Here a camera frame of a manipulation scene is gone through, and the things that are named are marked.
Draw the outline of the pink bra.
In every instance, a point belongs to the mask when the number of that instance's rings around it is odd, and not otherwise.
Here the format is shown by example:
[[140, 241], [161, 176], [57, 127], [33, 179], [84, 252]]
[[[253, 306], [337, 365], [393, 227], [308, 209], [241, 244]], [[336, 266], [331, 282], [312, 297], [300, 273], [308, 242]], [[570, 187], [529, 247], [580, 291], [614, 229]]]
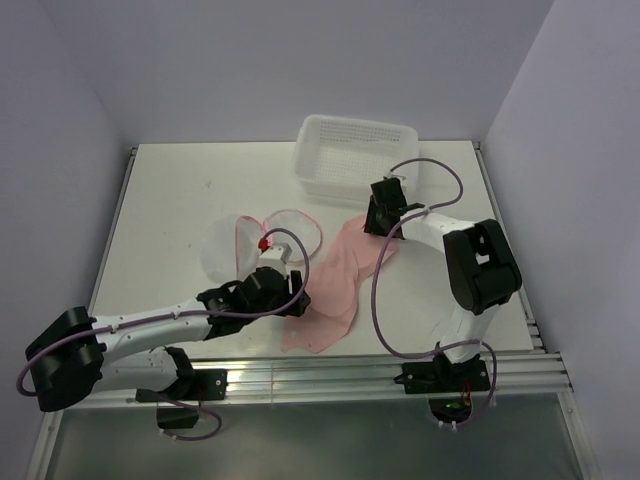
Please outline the pink bra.
[[312, 268], [306, 293], [311, 303], [300, 317], [284, 320], [284, 352], [301, 349], [318, 354], [349, 333], [359, 309], [359, 292], [373, 275], [382, 250], [388, 260], [398, 250], [392, 242], [364, 231], [365, 215], [346, 221], [324, 259]]

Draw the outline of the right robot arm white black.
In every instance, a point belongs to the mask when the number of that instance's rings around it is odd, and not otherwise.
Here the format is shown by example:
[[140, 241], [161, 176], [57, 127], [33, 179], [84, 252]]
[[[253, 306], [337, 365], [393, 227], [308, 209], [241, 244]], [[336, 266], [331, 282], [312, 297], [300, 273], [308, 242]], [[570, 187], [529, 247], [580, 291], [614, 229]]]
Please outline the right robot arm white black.
[[522, 276], [498, 221], [458, 220], [407, 202], [401, 181], [385, 178], [371, 185], [364, 232], [383, 237], [384, 247], [401, 239], [444, 255], [456, 306], [437, 349], [445, 357], [433, 365], [435, 383], [452, 390], [468, 374], [465, 362], [479, 354], [480, 342], [500, 306], [522, 286]]

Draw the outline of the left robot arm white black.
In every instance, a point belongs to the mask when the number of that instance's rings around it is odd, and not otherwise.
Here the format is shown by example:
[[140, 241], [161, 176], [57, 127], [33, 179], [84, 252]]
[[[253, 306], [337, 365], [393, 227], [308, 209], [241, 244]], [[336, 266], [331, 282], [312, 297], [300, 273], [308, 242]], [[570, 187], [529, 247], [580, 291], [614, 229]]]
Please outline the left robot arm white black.
[[268, 316], [301, 316], [310, 304], [307, 273], [259, 267], [164, 309], [124, 316], [61, 314], [25, 350], [17, 389], [43, 412], [64, 410], [92, 393], [138, 389], [183, 399], [195, 386], [185, 342], [239, 333]]

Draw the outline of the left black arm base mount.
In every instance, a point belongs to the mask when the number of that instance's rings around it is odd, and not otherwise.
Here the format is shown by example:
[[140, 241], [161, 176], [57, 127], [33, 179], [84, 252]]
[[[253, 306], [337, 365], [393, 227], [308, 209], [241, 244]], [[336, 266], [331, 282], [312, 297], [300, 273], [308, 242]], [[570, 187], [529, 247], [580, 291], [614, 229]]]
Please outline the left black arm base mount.
[[222, 418], [205, 403], [224, 400], [226, 389], [225, 369], [195, 370], [161, 392], [138, 389], [134, 400], [136, 403], [157, 405], [156, 424], [165, 434], [186, 438], [183, 431], [192, 430], [200, 420], [211, 419], [215, 421], [211, 435], [216, 435], [222, 429]]

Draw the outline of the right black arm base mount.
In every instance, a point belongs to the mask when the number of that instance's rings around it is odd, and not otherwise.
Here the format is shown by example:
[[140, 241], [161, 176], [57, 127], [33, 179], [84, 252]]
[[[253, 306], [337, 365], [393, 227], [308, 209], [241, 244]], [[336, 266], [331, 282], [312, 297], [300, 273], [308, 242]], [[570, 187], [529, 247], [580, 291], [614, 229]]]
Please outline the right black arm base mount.
[[473, 414], [473, 393], [491, 390], [486, 363], [480, 355], [451, 363], [444, 354], [426, 362], [401, 365], [393, 379], [407, 395], [428, 395], [429, 410], [439, 428], [457, 429]]

